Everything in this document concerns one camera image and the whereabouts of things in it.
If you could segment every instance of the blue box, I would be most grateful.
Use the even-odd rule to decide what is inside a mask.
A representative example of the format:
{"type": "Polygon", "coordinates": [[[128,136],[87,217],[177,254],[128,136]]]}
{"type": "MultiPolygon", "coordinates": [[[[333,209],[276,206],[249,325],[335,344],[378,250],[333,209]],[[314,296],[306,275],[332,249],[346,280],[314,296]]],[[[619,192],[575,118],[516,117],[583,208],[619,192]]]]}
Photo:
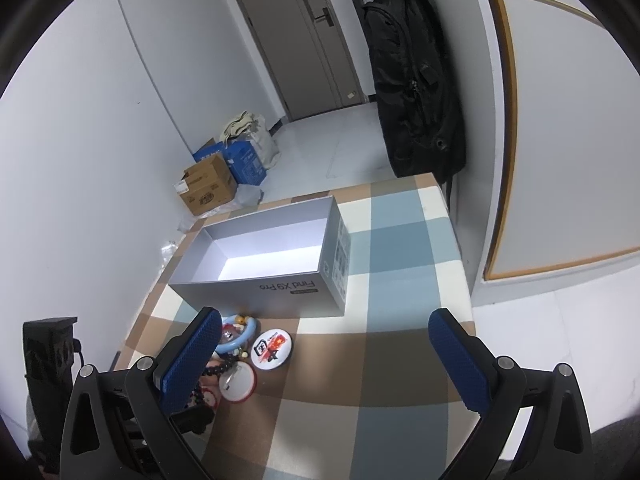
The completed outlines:
{"type": "Polygon", "coordinates": [[[267,172],[248,140],[236,140],[224,148],[223,155],[238,184],[260,186],[267,172]]]}
{"type": "Polygon", "coordinates": [[[209,141],[193,154],[196,162],[220,152],[238,184],[260,186],[267,172],[260,162],[254,147],[248,140],[236,140],[225,148],[224,143],[209,141]]]}

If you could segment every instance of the blue gripper pad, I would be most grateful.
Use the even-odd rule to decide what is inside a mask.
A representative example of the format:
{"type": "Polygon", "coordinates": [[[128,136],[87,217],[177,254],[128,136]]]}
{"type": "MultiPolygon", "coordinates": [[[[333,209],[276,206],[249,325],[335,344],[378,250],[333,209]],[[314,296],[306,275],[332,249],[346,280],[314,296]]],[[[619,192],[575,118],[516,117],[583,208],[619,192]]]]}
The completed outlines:
{"type": "Polygon", "coordinates": [[[160,407],[167,415],[180,412],[188,402],[202,371],[211,359],[222,335],[222,318],[217,310],[211,310],[192,329],[189,325],[182,336],[193,335],[184,342],[182,351],[174,359],[160,381],[160,407]]]}
{"type": "Polygon", "coordinates": [[[491,405],[490,380],[462,341],[469,336],[445,308],[429,317],[429,339],[468,410],[483,416],[491,405]]]}

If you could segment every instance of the door lock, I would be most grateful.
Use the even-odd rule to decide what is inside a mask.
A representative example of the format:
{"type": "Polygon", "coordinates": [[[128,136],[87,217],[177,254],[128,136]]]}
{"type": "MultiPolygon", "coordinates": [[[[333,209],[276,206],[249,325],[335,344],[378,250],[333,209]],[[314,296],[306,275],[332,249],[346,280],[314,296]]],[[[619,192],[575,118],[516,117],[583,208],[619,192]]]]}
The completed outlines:
{"type": "Polygon", "coordinates": [[[322,8],[322,14],[320,16],[314,16],[314,21],[322,22],[322,20],[326,20],[329,27],[333,27],[335,25],[334,19],[331,17],[331,13],[329,12],[329,7],[322,8]]]}

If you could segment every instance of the open box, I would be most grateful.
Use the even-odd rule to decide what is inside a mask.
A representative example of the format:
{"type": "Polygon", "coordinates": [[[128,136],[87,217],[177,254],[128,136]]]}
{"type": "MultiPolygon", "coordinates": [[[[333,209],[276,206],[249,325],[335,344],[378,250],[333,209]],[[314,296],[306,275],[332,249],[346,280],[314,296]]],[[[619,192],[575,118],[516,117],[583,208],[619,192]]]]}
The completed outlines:
{"type": "Polygon", "coordinates": [[[202,228],[169,286],[223,316],[342,316],[350,246],[332,196],[287,204],[202,228]]]}

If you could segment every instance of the plaid tablecloth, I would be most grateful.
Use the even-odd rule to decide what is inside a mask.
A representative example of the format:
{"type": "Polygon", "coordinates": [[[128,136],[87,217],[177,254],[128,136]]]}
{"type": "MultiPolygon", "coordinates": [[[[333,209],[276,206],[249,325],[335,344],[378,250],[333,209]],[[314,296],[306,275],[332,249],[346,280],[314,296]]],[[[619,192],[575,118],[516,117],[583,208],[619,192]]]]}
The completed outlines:
{"type": "Polygon", "coordinates": [[[258,371],[255,393],[223,401],[203,436],[187,440],[223,480],[435,479],[473,428],[427,335],[449,308],[473,333],[465,273],[440,188],[430,174],[261,204],[200,220],[149,294],[118,360],[155,356],[196,312],[166,283],[203,227],[290,202],[335,196],[351,234],[343,317],[264,319],[294,346],[258,371]]]}

